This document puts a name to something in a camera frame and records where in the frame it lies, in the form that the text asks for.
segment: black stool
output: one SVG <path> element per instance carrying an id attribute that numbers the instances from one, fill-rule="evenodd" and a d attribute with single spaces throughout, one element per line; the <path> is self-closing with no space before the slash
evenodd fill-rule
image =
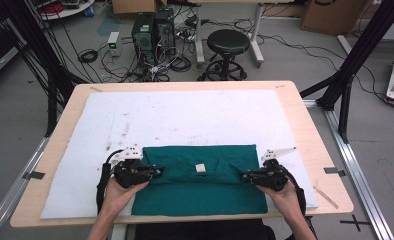
<path id="1" fill-rule="evenodd" d="M 244 69 L 234 62 L 236 55 L 245 53 L 250 47 L 250 40 L 246 35 L 231 29 L 218 30 L 209 35 L 207 45 L 216 54 L 210 58 L 211 63 L 197 81 L 204 81 L 206 77 L 211 81 L 227 81 L 228 78 L 241 81 L 247 78 Z M 223 60 L 212 62 L 218 54 Z"/>

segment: black cross mark on floor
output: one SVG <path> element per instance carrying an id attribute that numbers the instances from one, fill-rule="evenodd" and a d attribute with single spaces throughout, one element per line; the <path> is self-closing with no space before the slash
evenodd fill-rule
<path id="1" fill-rule="evenodd" d="M 355 224 L 357 230 L 360 232 L 360 227 L 359 225 L 371 225 L 370 222 L 359 222 L 356 220 L 356 217 L 354 214 L 352 214 L 353 217 L 353 221 L 346 221 L 346 220 L 340 220 L 340 223 L 344 223 L 344 224 Z"/>

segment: teal cloth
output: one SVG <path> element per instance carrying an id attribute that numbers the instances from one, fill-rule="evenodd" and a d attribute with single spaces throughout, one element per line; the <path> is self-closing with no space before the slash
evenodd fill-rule
<path id="1" fill-rule="evenodd" d="M 265 195 L 239 173 L 258 169 L 256 145 L 143 148 L 144 164 L 165 166 L 139 191 L 132 215 L 199 216 L 268 211 Z M 206 172 L 197 172 L 204 164 Z"/>

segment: white paper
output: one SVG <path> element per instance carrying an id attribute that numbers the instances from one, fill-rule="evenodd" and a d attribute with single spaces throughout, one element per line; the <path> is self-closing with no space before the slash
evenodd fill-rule
<path id="1" fill-rule="evenodd" d="M 267 149 L 295 147 L 272 90 L 93 93 L 57 168 L 41 218 L 95 217 L 102 164 L 112 152 L 133 144 L 256 144 L 259 157 Z M 298 149 L 278 161 L 305 189 L 308 208 L 317 207 Z M 131 206 L 121 215 L 130 215 Z M 273 208 L 270 199 L 268 207 Z"/>

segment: forearm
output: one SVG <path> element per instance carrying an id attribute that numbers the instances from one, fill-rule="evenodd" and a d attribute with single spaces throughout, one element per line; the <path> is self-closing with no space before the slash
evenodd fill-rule
<path id="1" fill-rule="evenodd" d="M 115 218 L 116 218 L 115 214 L 110 214 L 109 212 L 102 210 L 100 214 L 97 216 L 97 220 L 95 221 L 91 229 L 91 232 L 88 236 L 88 240 L 107 239 L 110 228 L 112 227 Z"/>
<path id="2" fill-rule="evenodd" d="M 290 226 L 296 240 L 316 240 L 303 215 L 296 214 L 296 216 L 285 218 L 285 221 Z"/>

